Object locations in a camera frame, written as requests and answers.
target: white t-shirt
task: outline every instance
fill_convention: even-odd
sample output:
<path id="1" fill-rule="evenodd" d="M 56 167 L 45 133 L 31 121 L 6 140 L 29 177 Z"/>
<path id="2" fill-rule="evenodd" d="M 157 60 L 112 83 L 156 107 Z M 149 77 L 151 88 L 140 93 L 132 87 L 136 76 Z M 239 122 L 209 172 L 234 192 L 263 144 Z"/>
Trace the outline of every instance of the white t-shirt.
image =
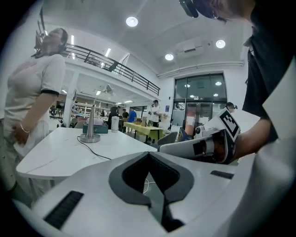
<path id="1" fill-rule="evenodd" d="M 156 112 L 157 114 L 159 114 L 160 113 L 160 106 L 159 105 L 157 105 L 157 107 L 155 107 L 155 106 L 151 106 L 150 107 L 150 110 L 151 110 L 151 115 L 150 115 L 150 121 L 152 121 L 152 122 L 159 122 L 159 116 L 158 115 L 156 115 L 156 114 L 153 114 L 153 112 Z"/>
<path id="2" fill-rule="evenodd" d="M 41 58 L 31 57 L 8 78 L 4 127 L 22 121 L 41 93 L 59 95 L 65 75 L 64 58 L 55 54 Z M 47 121 L 49 113 L 40 119 Z"/>

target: white bottle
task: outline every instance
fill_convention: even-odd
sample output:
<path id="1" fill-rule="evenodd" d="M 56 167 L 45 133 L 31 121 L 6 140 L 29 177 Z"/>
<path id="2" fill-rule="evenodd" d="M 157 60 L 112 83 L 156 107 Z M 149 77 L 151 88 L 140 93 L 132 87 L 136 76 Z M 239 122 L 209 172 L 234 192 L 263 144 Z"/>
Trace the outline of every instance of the white bottle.
<path id="1" fill-rule="evenodd" d="M 113 116 L 111 120 L 111 131 L 117 132 L 118 131 L 118 124 L 119 124 L 119 117 Z"/>

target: bracelet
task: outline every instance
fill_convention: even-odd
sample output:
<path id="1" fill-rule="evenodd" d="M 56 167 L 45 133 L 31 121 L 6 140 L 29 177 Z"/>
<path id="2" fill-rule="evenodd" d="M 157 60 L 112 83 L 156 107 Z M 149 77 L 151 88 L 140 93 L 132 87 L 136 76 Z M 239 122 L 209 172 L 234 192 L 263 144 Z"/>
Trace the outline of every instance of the bracelet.
<path id="1" fill-rule="evenodd" d="M 22 128 L 22 130 L 23 130 L 25 133 L 29 133 L 29 132 L 30 132 L 30 131 L 26 131 L 26 130 L 23 128 L 22 124 L 20 124 L 20 127 Z"/>

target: cable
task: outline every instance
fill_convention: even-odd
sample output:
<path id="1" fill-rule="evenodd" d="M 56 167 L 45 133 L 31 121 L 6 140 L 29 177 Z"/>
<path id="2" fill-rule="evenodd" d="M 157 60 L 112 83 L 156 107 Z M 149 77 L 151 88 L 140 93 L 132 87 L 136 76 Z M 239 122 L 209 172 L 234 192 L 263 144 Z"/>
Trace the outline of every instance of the cable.
<path id="1" fill-rule="evenodd" d="M 147 180 L 147 182 L 148 182 L 148 183 L 144 183 L 144 184 L 148 184 L 148 186 L 147 186 L 147 189 L 146 189 L 146 191 L 145 191 L 145 192 L 143 192 L 143 194 L 145 194 L 145 193 L 148 191 L 148 189 L 149 189 L 149 183 L 155 183 L 155 182 L 149 182 L 149 180 L 148 180 L 148 179 L 145 179 L 145 180 Z"/>
<path id="2" fill-rule="evenodd" d="M 93 154 L 95 154 L 96 156 L 100 156 L 100 157 L 102 157 L 102 158 L 105 158 L 105 159 L 111 160 L 110 158 L 108 158 L 108 157 L 106 157 L 106 156 L 101 156 L 101 155 L 95 153 L 95 152 L 94 152 L 94 151 L 93 151 L 88 145 L 86 145 L 85 143 L 83 143 L 82 141 L 80 141 L 80 140 L 78 139 L 79 137 L 80 137 L 80 136 L 77 136 L 77 141 L 80 142 L 81 144 L 85 145 L 89 150 L 91 150 L 91 152 L 92 152 Z"/>

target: white table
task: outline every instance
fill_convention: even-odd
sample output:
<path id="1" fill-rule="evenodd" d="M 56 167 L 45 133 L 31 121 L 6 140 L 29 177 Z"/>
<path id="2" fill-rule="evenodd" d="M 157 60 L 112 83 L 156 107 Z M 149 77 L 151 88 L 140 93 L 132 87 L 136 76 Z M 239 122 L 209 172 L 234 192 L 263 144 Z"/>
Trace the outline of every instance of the white table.
<path id="1" fill-rule="evenodd" d="M 43 139 L 17 166 L 17 172 L 33 179 L 60 180 L 80 169 L 107 159 L 96 156 L 77 141 L 82 129 L 59 127 Z M 97 143 L 86 143 L 95 153 L 115 159 L 144 151 L 157 151 L 122 132 L 101 134 Z"/>

